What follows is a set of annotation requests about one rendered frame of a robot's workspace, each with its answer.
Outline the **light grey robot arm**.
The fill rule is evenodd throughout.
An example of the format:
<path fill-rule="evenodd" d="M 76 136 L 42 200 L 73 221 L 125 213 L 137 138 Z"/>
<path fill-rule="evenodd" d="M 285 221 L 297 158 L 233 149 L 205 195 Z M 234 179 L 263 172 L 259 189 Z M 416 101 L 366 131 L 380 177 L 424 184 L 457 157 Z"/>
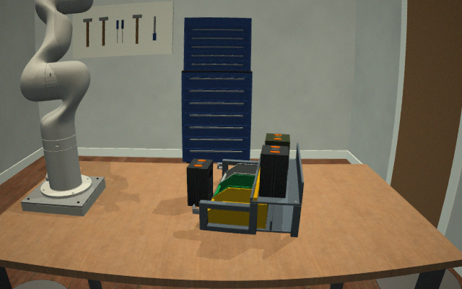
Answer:
<path fill-rule="evenodd" d="M 92 186 L 91 178 L 81 175 L 74 122 L 77 107 L 90 86 L 90 71 L 80 61 L 57 62 L 71 44 L 72 23 L 65 14 L 86 12 L 92 4 L 93 0 L 35 1 L 35 10 L 46 23 L 45 37 L 22 72 L 20 89 L 31 101 L 62 100 L 40 121 L 47 169 L 40 190 L 51 199 L 75 197 Z"/>

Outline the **yellow flat bar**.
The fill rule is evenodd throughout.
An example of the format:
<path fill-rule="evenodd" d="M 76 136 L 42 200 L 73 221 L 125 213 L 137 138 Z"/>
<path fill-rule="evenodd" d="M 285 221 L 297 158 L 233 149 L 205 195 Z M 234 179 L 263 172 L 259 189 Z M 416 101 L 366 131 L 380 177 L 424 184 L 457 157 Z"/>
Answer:
<path fill-rule="evenodd" d="M 259 172 L 258 172 L 258 179 L 257 179 L 257 182 L 256 182 L 255 192 L 254 192 L 254 195 L 253 195 L 253 201 L 257 201 L 257 198 L 258 198 L 259 179 L 260 179 L 260 169 L 259 169 Z"/>

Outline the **olive green case with orange latches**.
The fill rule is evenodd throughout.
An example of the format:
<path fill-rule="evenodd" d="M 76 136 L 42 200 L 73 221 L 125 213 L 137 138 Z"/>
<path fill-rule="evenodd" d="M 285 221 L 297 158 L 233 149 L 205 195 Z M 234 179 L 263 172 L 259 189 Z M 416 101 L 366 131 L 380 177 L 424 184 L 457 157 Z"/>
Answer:
<path fill-rule="evenodd" d="M 266 134 L 265 145 L 290 146 L 289 134 Z"/>

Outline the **grey metal shelf rack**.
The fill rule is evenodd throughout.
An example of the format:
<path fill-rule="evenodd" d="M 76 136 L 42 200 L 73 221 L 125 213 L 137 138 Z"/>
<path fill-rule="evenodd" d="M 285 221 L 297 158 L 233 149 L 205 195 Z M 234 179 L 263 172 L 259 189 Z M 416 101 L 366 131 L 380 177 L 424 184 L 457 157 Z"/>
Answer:
<path fill-rule="evenodd" d="M 302 208 L 302 196 L 304 188 L 304 178 L 302 172 L 302 162 L 300 157 L 300 147 L 297 143 L 297 164 L 296 159 L 289 159 L 289 169 L 287 176 L 286 198 L 276 197 L 259 197 L 257 201 L 253 201 L 253 193 L 256 188 L 256 180 L 261 164 L 261 155 L 259 161 L 252 160 L 230 160 L 223 159 L 222 163 L 217 163 L 217 169 L 222 169 L 222 178 L 228 165 L 255 164 L 258 165 L 256 176 L 253 183 L 252 192 L 250 195 L 250 204 L 235 203 L 235 202 L 218 202 L 209 200 L 200 200 L 199 209 L 192 206 L 193 214 L 199 215 L 200 230 L 210 230 L 225 233 L 241 233 L 255 235 L 256 231 L 272 232 L 272 233 L 290 233 L 290 237 L 298 237 L 300 226 L 300 214 Z M 222 180 L 221 178 L 221 180 Z M 220 180 L 220 182 L 221 182 Z M 219 182 L 219 183 L 220 183 Z M 301 183 L 300 190 L 299 186 Z M 265 228 L 256 228 L 258 204 L 268 204 L 268 214 Z M 288 206 L 290 205 L 290 206 Z M 293 207 L 294 206 L 294 207 Z M 228 225 L 219 223 L 208 223 L 208 209 L 213 210 L 230 210 L 249 213 L 249 227 L 244 225 Z M 270 219 L 271 217 L 271 219 Z M 292 229 L 291 229 L 292 226 Z M 269 228 L 270 227 L 270 228 Z"/>

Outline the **yellow bin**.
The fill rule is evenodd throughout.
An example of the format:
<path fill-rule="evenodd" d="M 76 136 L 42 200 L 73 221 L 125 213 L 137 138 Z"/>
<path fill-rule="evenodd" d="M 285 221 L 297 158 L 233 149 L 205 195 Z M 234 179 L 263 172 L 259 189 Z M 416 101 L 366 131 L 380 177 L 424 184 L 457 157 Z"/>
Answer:
<path fill-rule="evenodd" d="M 227 188 L 212 201 L 250 204 L 252 189 Z M 268 204 L 258 204 L 257 227 L 266 229 L 266 213 Z M 208 223 L 248 226 L 249 212 L 208 209 Z"/>

